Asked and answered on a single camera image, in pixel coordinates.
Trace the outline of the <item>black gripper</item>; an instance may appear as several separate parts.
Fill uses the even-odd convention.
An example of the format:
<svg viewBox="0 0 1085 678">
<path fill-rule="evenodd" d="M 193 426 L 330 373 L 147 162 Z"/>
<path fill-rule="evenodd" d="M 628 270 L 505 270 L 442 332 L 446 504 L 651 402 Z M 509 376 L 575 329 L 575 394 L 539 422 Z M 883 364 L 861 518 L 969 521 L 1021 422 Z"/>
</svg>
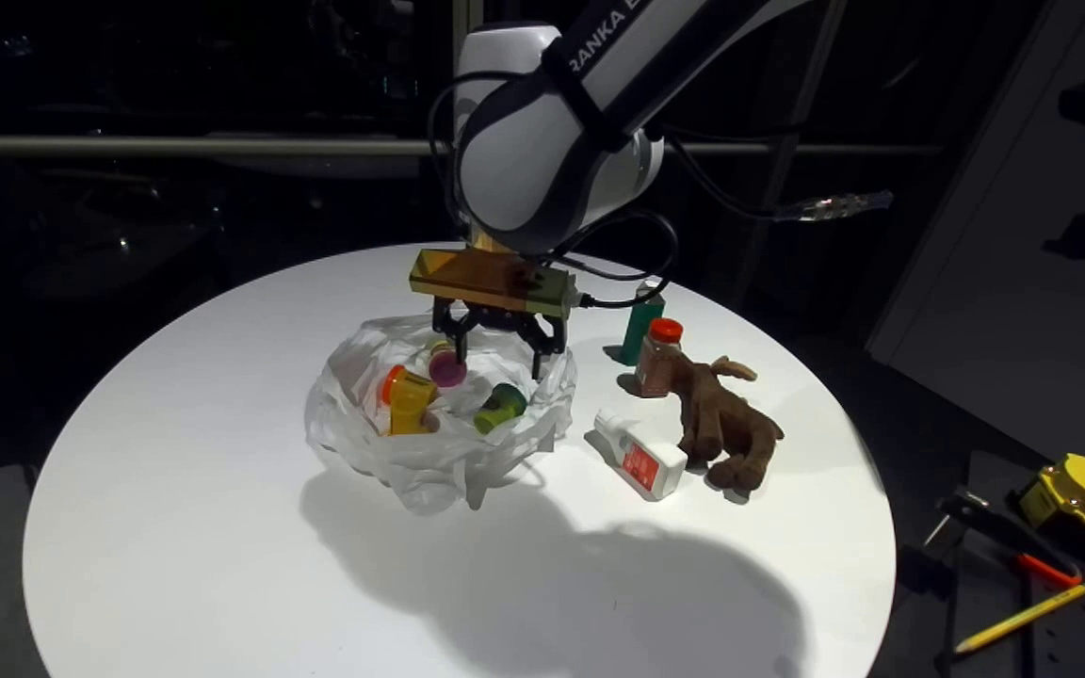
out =
<svg viewBox="0 0 1085 678">
<path fill-rule="evenodd" d="M 472 329 L 515 332 L 530 346 L 535 382 L 544 376 L 544 364 L 565 349 L 565 319 L 539 309 L 502 309 L 468 298 L 438 298 L 433 329 L 442 332 L 433 356 L 455 356 L 463 364 L 468 357 L 455 338 L 463 338 Z"/>
</svg>

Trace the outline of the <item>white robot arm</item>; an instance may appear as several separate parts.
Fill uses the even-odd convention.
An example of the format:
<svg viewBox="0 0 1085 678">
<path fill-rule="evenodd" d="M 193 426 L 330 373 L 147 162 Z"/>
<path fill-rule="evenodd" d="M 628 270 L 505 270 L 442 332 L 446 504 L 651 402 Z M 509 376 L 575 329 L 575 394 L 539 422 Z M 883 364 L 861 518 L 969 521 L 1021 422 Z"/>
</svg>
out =
<svg viewBox="0 0 1085 678">
<path fill-rule="evenodd" d="M 568 25 L 472 30 L 450 96 L 450 216 L 495 268 L 546 270 L 654 181 L 668 142 L 649 126 L 663 104 L 801 3 L 588 0 Z"/>
</svg>

